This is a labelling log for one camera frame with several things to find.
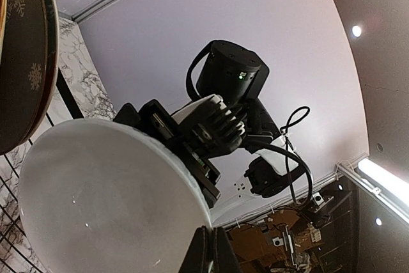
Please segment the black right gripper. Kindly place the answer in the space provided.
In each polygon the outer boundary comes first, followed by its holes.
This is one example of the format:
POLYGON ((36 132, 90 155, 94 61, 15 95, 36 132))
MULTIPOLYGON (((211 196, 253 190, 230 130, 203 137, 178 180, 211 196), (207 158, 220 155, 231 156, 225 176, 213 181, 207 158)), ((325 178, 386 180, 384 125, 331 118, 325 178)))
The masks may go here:
MULTIPOLYGON (((241 110, 234 110, 245 119, 241 110)), ((210 208, 214 207, 220 197, 216 184, 220 179, 220 171, 210 159, 229 155, 240 147, 245 135, 234 139, 204 139, 183 132, 171 115, 158 100, 150 100, 137 110, 131 103, 126 103, 118 111, 114 122, 127 125, 149 135, 161 142, 175 154, 189 170, 199 184, 201 192, 210 208)))

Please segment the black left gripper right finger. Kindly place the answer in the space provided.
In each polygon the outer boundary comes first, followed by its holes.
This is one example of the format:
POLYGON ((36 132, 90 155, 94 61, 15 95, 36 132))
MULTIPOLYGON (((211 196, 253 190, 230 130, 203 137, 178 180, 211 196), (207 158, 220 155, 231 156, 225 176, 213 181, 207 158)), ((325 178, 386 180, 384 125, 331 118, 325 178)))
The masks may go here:
POLYGON ((214 229, 213 271, 218 273, 242 273, 224 228, 214 229))

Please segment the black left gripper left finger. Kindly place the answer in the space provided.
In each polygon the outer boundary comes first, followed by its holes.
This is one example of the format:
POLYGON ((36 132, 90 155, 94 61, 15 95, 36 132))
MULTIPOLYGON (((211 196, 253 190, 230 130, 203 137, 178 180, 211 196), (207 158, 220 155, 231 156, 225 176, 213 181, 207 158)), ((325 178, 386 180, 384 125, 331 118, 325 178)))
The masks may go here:
POLYGON ((208 243, 209 232, 205 226, 198 228, 180 267, 180 273, 206 273, 208 272, 208 243))

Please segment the large white bowl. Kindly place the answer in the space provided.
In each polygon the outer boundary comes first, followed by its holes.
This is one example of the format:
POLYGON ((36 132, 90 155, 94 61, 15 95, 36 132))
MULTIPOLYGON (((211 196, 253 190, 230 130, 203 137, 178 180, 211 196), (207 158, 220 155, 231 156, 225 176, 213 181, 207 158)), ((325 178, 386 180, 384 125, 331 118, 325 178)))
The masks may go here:
POLYGON ((182 161, 154 138, 100 119, 63 122, 65 217, 50 272, 178 272, 194 232, 212 225, 182 161))

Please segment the black wire dish rack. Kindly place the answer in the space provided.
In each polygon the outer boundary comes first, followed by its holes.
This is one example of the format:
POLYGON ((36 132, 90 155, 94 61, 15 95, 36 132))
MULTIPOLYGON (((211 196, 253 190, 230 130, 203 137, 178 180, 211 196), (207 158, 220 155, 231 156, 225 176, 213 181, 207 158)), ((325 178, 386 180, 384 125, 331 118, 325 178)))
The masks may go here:
POLYGON ((57 205, 63 201, 68 158, 57 134, 63 122, 82 113, 61 74, 57 89, 69 115, 60 120, 47 112, 45 132, 28 146, 20 164, 8 154, 1 157, 1 272, 50 272, 59 251, 58 221, 65 214, 57 205))

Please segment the grey reindeer plate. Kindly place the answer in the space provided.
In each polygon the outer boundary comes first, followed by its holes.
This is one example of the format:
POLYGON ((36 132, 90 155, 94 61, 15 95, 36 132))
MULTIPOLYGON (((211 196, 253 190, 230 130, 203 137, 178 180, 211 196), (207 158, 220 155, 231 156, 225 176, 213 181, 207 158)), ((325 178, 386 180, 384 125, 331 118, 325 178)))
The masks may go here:
POLYGON ((45 0, 7 0, 1 53, 1 154, 23 143, 40 108, 48 54, 45 0))

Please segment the red and teal plate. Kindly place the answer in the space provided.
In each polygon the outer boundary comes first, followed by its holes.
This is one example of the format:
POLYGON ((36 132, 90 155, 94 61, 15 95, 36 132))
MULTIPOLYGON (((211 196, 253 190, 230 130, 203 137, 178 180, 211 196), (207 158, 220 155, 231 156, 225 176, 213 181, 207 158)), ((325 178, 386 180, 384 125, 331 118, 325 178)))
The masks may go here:
POLYGON ((56 0, 44 0, 47 26, 47 60, 45 69, 45 86, 39 110, 28 133, 20 144, 25 143, 38 129, 50 106, 58 75, 59 55, 59 19, 56 0))

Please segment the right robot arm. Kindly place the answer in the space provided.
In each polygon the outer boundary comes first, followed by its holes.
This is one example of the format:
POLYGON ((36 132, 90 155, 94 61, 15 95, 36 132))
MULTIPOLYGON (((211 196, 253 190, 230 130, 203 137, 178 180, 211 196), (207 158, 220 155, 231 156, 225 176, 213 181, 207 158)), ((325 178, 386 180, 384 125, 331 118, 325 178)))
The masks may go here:
POLYGON ((209 207, 220 197, 216 184, 221 176, 211 160, 239 148, 255 155, 243 174, 252 195, 270 198, 292 189, 301 176, 312 189, 311 170, 288 137, 289 128, 301 122, 310 108, 299 107, 278 127, 258 97, 269 68, 255 52, 233 42, 209 42, 192 65, 199 62, 203 67, 198 80, 186 76, 187 105, 169 113, 155 99, 140 109, 127 103, 114 121, 144 132, 175 154, 209 207))

